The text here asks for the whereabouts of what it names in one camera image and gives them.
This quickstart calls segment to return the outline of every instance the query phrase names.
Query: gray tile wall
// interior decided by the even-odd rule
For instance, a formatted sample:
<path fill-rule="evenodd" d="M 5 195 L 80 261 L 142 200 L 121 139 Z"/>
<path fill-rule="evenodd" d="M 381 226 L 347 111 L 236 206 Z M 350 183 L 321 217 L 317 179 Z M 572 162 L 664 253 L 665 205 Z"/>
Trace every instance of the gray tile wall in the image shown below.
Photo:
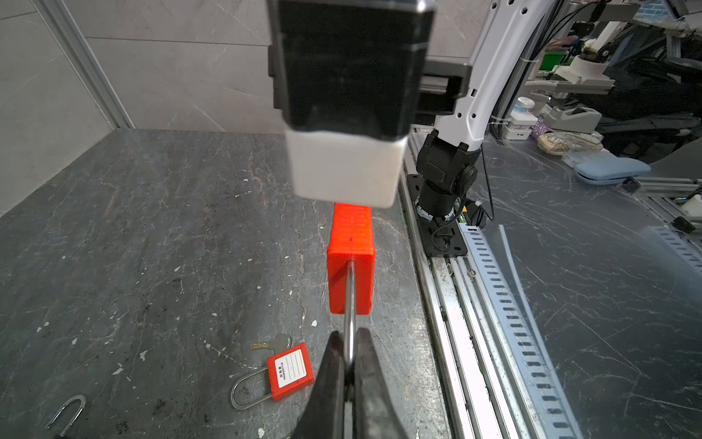
<path fill-rule="evenodd" d="M 265 0 L 65 0 L 138 128 L 281 133 Z M 439 0 L 430 54 L 462 60 L 491 1 Z"/>
<path fill-rule="evenodd" d="M 29 0 L 1 0 L 0 216 L 111 130 Z"/>

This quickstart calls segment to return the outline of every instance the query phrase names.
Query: black mounting plate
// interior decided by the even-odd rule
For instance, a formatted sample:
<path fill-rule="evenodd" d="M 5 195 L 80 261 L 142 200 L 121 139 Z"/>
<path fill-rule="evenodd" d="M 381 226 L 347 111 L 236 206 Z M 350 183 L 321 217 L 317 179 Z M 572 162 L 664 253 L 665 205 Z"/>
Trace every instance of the black mounting plate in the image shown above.
<path fill-rule="evenodd" d="M 437 225 L 434 221 L 427 221 L 421 216 L 417 215 L 414 209 L 414 202 L 419 197 L 419 191 L 424 184 L 424 179 L 416 174 L 410 174 L 407 176 L 407 188 L 409 189 L 409 195 L 412 199 L 412 205 L 408 206 L 411 209 L 414 216 L 417 218 L 417 224 L 419 225 L 419 235 L 422 238 L 422 247 L 424 247 L 424 252 L 427 256 L 465 256 L 468 254 L 468 246 L 463 240 L 461 231 L 458 229 L 458 221 L 453 220 L 446 227 L 437 234 L 434 242 L 436 242 L 437 247 L 442 244 L 445 245 L 445 241 L 441 240 L 439 237 L 444 237 L 449 239 L 449 248 L 446 253 L 442 253 L 440 249 L 434 247 L 435 243 L 432 241 L 432 234 L 440 225 Z"/>

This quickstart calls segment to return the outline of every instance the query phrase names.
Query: gray table surface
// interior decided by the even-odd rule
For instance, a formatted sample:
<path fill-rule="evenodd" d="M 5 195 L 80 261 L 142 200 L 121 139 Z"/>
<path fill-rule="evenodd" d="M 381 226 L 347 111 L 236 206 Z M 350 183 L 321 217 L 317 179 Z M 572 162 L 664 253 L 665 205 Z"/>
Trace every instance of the gray table surface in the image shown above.
<path fill-rule="evenodd" d="M 311 388 L 244 412 L 229 400 L 271 355 L 250 343 L 289 333 L 316 371 L 343 323 L 326 288 L 333 206 L 293 195 L 283 143 L 115 131 L 0 218 L 1 437 L 53 437 L 48 418 L 77 393 L 89 403 L 75 438 L 292 432 Z M 399 205 L 373 210 L 373 226 L 360 325 L 408 434 L 448 437 Z"/>
<path fill-rule="evenodd" d="M 486 237 L 510 279 L 505 225 L 583 435 L 700 437 L 702 277 L 629 195 L 580 182 L 532 140 L 485 150 L 496 208 Z M 474 188 L 486 197 L 484 184 Z"/>

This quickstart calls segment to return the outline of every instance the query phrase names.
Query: white label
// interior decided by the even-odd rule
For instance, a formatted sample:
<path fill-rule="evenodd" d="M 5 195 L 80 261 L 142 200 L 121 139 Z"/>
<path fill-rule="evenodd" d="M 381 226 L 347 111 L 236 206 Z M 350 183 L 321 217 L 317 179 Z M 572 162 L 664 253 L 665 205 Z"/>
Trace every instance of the white label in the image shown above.
<path fill-rule="evenodd" d="M 307 375 L 303 350 L 298 349 L 275 360 L 275 371 L 278 373 L 278 388 L 283 388 Z"/>

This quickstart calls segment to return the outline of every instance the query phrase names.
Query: dark marble tabletop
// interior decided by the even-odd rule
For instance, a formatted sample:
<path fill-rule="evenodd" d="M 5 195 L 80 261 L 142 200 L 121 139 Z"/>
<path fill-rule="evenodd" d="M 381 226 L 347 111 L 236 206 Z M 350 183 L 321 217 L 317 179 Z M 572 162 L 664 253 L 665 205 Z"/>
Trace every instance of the dark marble tabletop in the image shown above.
<path fill-rule="evenodd" d="M 505 225 L 583 435 L 702 436 L 702 277 L 651 231 L 662 224 L 531 140 L 485 150 L 496 208 L 486 236 L 510 278 Z"/>
<path fill-rule="evenodd" d="M 293 195 L 282 136 L 110 134 L 0 218 L 0 437 L 53 437 L 46 422 L 77 393 L 74 438 L 287 437 L 310 388 L 243 412 L 230 389 L 271 355 L 249 344 L 279 332 L 317 370 L 343 324 L 326 290 L 332 212 Z M 373 226 L 359 325 L 408 434 L 447 437 L 399 205 Z"/>

